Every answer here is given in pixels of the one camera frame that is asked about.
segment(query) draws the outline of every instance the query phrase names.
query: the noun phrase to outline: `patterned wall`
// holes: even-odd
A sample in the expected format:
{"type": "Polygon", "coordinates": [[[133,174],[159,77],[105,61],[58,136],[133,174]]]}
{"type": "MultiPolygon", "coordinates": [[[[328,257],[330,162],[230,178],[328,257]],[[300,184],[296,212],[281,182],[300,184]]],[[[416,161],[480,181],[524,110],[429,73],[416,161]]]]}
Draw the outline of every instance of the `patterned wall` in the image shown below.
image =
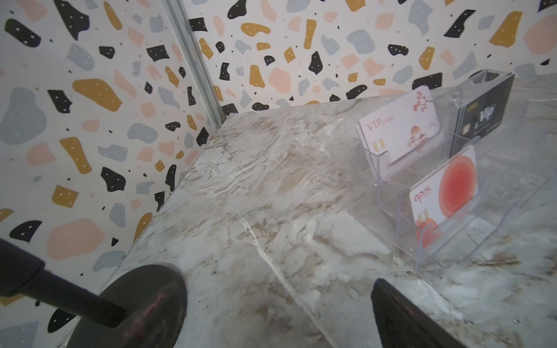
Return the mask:
{"type": "Polygon", "coordinates": [[[182,0],[226,114],[557,71],[556,0],[182,0]]]}
{"type": "MultiPolygon", "coordinates": [[[[96,292],[215,127],[158,0],[10,0],[0,22],[0,237],[96,292]]],[[[0,302],[5,348],[77,321],[0,302]]]]}

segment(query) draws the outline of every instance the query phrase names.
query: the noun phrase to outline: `red sun graphic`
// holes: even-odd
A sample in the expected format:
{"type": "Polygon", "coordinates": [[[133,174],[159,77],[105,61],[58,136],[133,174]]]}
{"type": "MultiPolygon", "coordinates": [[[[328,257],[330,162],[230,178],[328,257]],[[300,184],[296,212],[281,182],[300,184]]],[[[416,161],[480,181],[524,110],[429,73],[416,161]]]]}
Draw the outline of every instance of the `red sun graphic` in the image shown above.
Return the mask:
{"type": "Polygon", "coordinates": [[[476,191],[476,167],[467,156],[451,161],[439,186],[439,207],[446,217],[462,208],[476,191]]]}

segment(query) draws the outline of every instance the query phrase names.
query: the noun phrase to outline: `black metal rod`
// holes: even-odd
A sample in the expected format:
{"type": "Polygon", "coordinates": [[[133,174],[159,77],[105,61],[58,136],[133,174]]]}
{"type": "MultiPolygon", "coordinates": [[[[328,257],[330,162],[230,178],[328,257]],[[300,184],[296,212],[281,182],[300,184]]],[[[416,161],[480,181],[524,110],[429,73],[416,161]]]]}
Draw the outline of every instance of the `black metal rod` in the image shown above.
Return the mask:
{"type": "Polygon", "coordinates": [[[44,269],[20,293],[108,327],[117,327],[126,317],[122,307],[44,269]]]}
{"type": "Polygon", "coordinates": [[[0,296],[22,293],[97,324],[117,327],[126,310],[44,270],[38,257],[0,239],[0,296]]]}

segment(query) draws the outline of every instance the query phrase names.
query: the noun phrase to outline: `card display stand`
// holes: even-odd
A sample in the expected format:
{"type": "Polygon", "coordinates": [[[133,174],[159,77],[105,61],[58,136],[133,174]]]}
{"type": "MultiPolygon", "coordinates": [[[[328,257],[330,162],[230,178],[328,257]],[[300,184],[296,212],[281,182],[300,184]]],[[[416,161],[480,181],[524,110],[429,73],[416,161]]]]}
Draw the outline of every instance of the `card display stand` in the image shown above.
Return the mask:
{"type": "Polygon", "coordinates": [[[388,153],[375,156],[356,147],[352,216],[428,281],[466,262],[493,232],[508,228],[520,207],[557,172],[555,161],[540,155],[546,131],[524,122],[529,102],[510,97],[498,128],[483,139],[462,138],[475,148],[478,193],[434,230],[415,224],[410,189],[450,159],[453,139],[459,137],[453,133],[458,105],[488,83],[488,73],[435,98],[439,133],[397,162],[390,163],[388,153]],[[385,164],[400,168],[382,178],[385,164]]]}

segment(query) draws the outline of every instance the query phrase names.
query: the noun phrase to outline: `marble countertop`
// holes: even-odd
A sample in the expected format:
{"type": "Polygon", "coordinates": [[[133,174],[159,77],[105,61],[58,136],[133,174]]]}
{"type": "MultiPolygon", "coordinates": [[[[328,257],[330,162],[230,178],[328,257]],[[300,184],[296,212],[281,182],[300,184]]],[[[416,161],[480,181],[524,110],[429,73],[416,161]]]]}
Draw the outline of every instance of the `marble countertop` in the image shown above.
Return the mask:
{"type": "MultiPolygon", "coordinates": [[[[515,82],[557,156],[557,76],[515,82]]],[[[381,347],[385,278],[468,347],[557,341],[557,183],[438,293],[350,213],[361,112],[374,97],[230,117],[113,279],[171,263],[187,284],[176,347],[381,347]]]]}

